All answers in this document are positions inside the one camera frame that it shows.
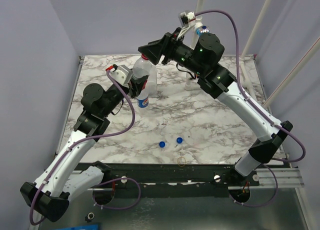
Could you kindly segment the large clear juice bottle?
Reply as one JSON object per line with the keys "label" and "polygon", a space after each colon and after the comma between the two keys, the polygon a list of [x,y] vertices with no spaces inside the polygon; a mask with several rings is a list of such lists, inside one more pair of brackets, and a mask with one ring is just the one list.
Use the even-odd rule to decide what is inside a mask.
{"label": "large clear juice bottle", "polygon": [[150,98],[158,97],[158,79],[157,79],[157,69],[155,66],[152,66],[149,71],[149,76],[148,76],[145,88]]}

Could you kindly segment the red label bottle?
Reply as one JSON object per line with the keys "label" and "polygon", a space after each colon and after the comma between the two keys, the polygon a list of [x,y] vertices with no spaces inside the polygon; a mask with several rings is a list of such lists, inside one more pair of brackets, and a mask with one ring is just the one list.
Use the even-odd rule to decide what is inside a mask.
{"label": "red label bottle", "polygon": [[146,88],[146,85],[152,68],[152,63],[144,54],[142,54],[141,57],[134,63],[132,68],[133,76],[136,79],[142,80],[142,78],[145,78],[142,84],[142,89],[139,95],[136,97],[138,109],[141,111],[146,110],[149,107],[149,92]]}

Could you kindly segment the blue bottle cap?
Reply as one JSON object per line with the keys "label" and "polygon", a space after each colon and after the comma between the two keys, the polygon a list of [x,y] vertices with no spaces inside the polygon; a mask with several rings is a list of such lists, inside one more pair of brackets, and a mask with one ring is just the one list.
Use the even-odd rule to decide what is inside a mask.
{"label": "blue bottle cap", "polygon": [[166,143],[164,141],[159,142],[159,147],[164,148],[166,146]]}
{"label": "blue bottle cap", "polygon": [[181,144],[181,143],[183,142],[183,139],[182,139],[181,137],[178,137],[178,138],[176,139],[176,142],[177,142],[178,144]]}

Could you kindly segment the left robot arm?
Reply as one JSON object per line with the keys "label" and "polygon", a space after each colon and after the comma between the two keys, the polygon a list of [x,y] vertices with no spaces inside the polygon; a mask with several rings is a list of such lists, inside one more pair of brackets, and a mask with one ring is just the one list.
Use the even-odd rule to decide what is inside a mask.
{"label": "left robot arm", "polygon": [[124,99],[129,103],[137,97],[147,83],[147,76],[132,77],[125,86],[114,79],[107,90],[98,83],[91,83],[83,90],[81,104],[83,111],[73,127],[70,137],[49,167],[34,181],[25,182],[20,188],[21,195],[30,207],[29,221],[31,225],[39,225],[35,221],[34,212],[51,222],[59,220],[67,211],[71,201],[90,187],[107,187],[111,181],[108,166],[97,161],[76,177],[72,172],[83,156],[105,134],[110,121],[108,115]]}

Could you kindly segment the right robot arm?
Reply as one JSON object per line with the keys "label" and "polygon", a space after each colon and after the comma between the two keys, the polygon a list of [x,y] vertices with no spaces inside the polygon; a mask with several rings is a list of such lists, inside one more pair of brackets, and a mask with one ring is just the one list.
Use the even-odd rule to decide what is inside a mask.
{"label": "right robot arm", "polygon": [[230,173],[230,181],[241,186],[255,168],[272,159],[293,125],[289,121],[281,122],[241,93],[236,77],[219,64],[224,50],[219,38],[212,33],[202,34],[195,48],[188,47],[176,34],[169,32],[159,40],[138,47],[154,65],[175,61],[198,75],[200,88],[229,107],[254,132],[257,140]]}

